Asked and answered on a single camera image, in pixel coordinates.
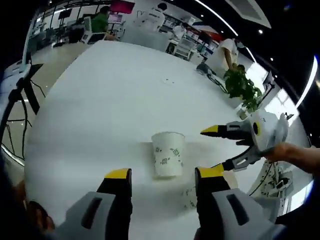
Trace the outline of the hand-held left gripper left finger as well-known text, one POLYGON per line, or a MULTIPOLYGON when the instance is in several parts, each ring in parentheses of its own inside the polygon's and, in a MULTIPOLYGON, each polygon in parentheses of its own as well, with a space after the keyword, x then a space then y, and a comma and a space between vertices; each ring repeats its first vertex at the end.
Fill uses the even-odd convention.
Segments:
POLYGON ((132 204, 132 170, 106 174, 96 191, 90 191, 66 212, 57 228, 59 240, 127 240, 132 204))

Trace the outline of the person's right hand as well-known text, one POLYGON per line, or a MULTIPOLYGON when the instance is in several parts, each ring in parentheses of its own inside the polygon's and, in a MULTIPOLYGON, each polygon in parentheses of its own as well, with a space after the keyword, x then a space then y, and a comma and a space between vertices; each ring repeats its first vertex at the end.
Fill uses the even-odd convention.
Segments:
POLYGON ((284 161, 294 163, 299 155, 300 148, 294 144, 282 142, 268 150, 264 157, 271 162, 284 161))

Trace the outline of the person's left hand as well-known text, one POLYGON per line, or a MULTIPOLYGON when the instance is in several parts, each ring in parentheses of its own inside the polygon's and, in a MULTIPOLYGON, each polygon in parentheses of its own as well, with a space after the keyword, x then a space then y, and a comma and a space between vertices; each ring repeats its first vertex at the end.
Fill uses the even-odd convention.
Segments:
POLYGON ((55 229, 53 219, 39 203, 29 201, 26 204, 26 213, 30 222, 41 232, 51 232, 55 229))

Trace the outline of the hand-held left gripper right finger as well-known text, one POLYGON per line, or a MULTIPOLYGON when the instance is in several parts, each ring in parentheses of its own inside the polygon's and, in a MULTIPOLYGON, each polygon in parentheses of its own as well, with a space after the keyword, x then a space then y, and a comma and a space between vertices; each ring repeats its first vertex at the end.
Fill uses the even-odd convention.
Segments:
POLYGON ((279 198, 251 197, 231 188, 224 171, 195 168, 196 210, 201 240, 278 240, 279 198))

